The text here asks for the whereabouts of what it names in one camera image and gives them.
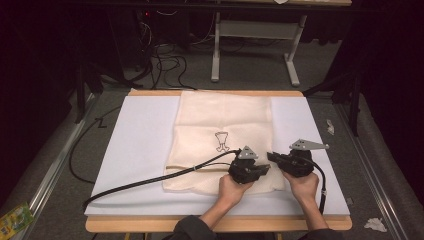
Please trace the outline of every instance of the drawn symbol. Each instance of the drawn symbol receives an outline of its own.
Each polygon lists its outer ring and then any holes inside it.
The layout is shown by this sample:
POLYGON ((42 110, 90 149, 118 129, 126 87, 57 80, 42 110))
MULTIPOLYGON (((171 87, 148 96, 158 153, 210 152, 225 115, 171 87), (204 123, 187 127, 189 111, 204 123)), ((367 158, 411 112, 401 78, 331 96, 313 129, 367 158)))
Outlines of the drawn symbol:
POLYGON ((216 148, 218 152, 230 150, 229 147, 225 146, 225 141, 227 141, 228 132, 217 132, 215 133, 216 138, 218 138, 219 147, 216 148))

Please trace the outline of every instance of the cream fabric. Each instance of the cream fabric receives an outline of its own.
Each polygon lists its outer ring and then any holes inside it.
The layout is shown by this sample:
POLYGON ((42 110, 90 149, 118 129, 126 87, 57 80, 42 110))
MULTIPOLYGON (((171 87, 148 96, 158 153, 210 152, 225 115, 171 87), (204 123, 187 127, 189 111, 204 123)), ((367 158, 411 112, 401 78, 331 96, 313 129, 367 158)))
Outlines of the cream fabric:
MULTIPOLYGON (((259 158, 256 164, 271 164, 248 193, 284 189, 278 167, 267 160, 272 151, 272 114, 268 97, 238 96, 214 92, 184 91, 174 125, 172 149, 165 175, 192 168, 228 150, 249 146, 259 158)), ((228 154, 213 163, 231 163, 235 154, 228 154)), ((169 191, 190 190, 217 194, 219 178, 228 172, 228 165, 212 165, 196 172, 163 181, 169 191)))

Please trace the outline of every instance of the white board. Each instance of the white board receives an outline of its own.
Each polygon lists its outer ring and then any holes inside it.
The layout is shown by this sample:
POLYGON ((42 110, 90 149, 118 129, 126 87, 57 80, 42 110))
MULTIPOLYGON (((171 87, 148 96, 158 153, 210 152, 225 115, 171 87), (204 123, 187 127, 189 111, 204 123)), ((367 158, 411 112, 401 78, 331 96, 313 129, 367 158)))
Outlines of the white board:
MULTIPOLYGON (((273 151, 288 154, 298 139, 322 143, 304 97, 271 97, 273 151)), ((128 96, 124 100, 92 195, 163 175, 171 151, 179 96, 128 96)), ((326 150, 313 150, 312 159, 327 178, 324 214, 350 215, 326 150)), ((316 201, 319 203, 320 187, 316 201)), ((165 192, 161 182, 113 193, 90 203, 87 216, 201 215, 216 196, 165 192)), ((290 190, 245 195, 229 215, 302 215, 290 190)))

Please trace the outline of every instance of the right hand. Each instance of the right hand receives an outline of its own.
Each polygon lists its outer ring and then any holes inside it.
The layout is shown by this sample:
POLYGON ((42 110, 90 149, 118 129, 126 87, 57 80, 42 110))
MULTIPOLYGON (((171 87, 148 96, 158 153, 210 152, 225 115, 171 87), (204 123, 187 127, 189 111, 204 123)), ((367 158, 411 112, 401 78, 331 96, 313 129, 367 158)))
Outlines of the right hand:
POLYGON ((319 178, 315 173, 310 173, 305 177, 293 177, 289 173, 281 171, 290 182, 292 193, 298 201, 315 201, 319 178))

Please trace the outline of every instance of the dark sleeve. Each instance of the dark sleeve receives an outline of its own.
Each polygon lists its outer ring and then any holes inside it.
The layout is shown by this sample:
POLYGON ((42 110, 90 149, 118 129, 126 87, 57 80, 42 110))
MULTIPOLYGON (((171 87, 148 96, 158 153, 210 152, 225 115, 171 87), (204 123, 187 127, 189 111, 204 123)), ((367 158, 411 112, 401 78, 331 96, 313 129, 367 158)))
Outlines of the dark sleeve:
POLYGON ((333 229, 318 229, 310 231, 299 240, 343 240, 343 235, 333 229))
POLYGON ((181 219, 174 228, 174 234, 169 240, 215 240, 216 234, 208 225, 195 216, 181 219))

